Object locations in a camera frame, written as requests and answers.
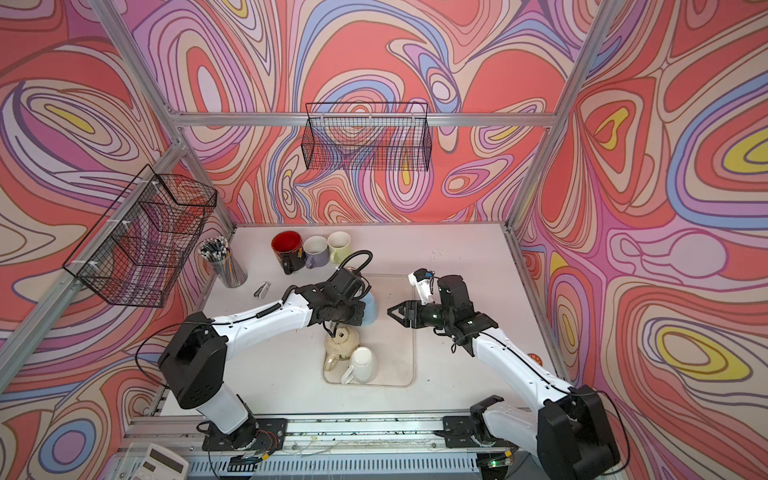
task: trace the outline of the psychedelic swirl pattern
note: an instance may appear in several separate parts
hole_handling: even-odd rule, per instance
[[[0,343],[126,182],[169,145],[86,3],[0,5]],[[135,349],[183,319],[209,276],[190,261],[162,310],[81,291],[0,396],[0,478],[97,478],[157,390],[133,364]],[[145,368],[168,340],[142,350]]]
[[[171,0],[128,4],[123,18],[178,111],[413,100],[536,113],[554,110],[593,10],[584,0]],[[428,173],[306,172],[301,128],[185,134],[236,223],[334,223],[505,220],[541,132],[436,128]]]
[[[767,118],[767,3],[632,0],[515,221],[629,477],[768,478]]]

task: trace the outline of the wire basket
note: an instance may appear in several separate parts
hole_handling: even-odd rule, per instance
[[[70,255],[64,269],[111,305],[162,307],[216,202],[212,187],[155,174],[81,268],[70,270]]]
[[[428,110],[420,102],[308,103],[301,141],[306,169],[428,171]]]

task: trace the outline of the beige tray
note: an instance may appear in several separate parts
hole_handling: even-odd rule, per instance
[[[379,315],[373,324],[354,328],[360,335],[360,346],[367,346],[376,356],[377,371],[373,379],[364,385],[353,380],[345,386],[410,386],[416,379],[416,331],[397,323],[386,314],[386,310],[406,300],[417,300],[415,288],[406,275],[364,273],[364,277],[371,284]],[[349,366],[349,360],[337,363],[330,372],[323,370],[324,361],[323,357],[319,362],[323,380],[341,385],[341,377]]]

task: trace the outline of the beige mug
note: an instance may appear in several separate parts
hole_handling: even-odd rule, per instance
[[[326,336],[326,361],[323,370],[330,372],[339,360],[349,360],[352,352],[360,346],[360,337],[351,326],[339,326],[336,336]]]
[[[352,255],[352,238],[347,232],[334,232],[328,236],[328,248],[331,251],[331,261],[336,265]]]

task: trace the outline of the calculator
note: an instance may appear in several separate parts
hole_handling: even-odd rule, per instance
[[[185,480],[189,466],[181,455],[151,443],[132,480]]]

